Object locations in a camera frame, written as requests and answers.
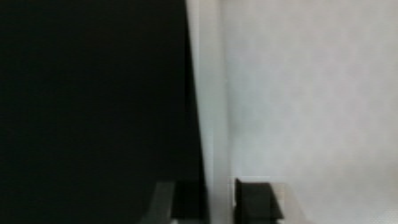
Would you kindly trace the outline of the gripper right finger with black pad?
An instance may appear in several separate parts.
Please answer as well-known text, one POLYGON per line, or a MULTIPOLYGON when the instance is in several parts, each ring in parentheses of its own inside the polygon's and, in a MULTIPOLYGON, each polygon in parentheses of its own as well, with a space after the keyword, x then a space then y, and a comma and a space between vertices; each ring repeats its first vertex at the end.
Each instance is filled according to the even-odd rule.
POLYGON ((234 179, 234 224, 297 224, 284 183, 234 179))

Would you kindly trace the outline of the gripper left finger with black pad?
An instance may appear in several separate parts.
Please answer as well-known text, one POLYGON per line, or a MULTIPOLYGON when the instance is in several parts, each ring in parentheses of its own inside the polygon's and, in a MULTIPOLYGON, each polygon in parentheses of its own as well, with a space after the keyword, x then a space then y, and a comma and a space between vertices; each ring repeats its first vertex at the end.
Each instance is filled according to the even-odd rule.
POLYGON ((140 224, 208 224, 206 187, 197 181, 158 182, 140 224))

